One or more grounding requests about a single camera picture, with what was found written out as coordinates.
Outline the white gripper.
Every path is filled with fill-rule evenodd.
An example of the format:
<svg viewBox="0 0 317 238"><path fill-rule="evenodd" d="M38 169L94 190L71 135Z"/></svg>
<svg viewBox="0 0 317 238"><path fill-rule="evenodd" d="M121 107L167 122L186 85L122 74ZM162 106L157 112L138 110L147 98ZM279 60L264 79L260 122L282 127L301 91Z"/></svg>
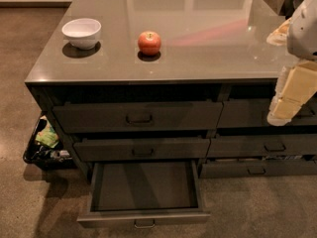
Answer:
<svg viewBox="0 0 317 238"><path fill-rule="evenodd" d="M303 0L266 42L285 46L290 54L301 58L295 66L284 66L279 74L266 117L273 126L284 126L317 92L317 0Z"/></svg>

